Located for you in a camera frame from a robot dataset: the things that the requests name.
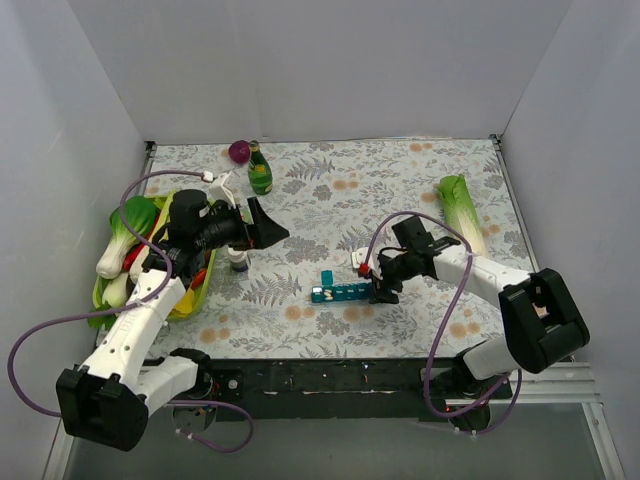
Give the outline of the teal weekly pill organizer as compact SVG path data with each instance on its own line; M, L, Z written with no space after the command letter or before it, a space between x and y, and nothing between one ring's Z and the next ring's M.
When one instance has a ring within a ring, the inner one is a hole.
M371 285L368 282L335 284L333 272L321 272L321 284L311 289L311 302L314 304L365 300L370 297Z

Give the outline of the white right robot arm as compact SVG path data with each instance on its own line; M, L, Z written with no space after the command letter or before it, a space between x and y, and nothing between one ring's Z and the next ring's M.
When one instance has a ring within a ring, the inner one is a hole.
M456 284L501 313L503 335L457 354L430 386L475 397L494 377L538 374L589 343L589 329L557 271L527 272L477 256L458 239L434 238L417 216L392 230L399 242L393 255L369 252L358 268L372 283L371 302L398 303L404 282L422 276Z

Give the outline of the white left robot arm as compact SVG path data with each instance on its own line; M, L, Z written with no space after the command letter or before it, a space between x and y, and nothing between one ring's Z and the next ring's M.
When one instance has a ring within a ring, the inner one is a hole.
M262 250L289 232L272 220L255 197L251 220L223 200L210 203L200 190L181 190L169 205L169 219L153 237L126 311L119 314L102 343L83 362L64 370L56 382L65 431L122 451L142 438L149 417L174 398L205 398L213 386L203 369L208 355L178 349L159 365L143 363L161 327L205 267L209 250Z

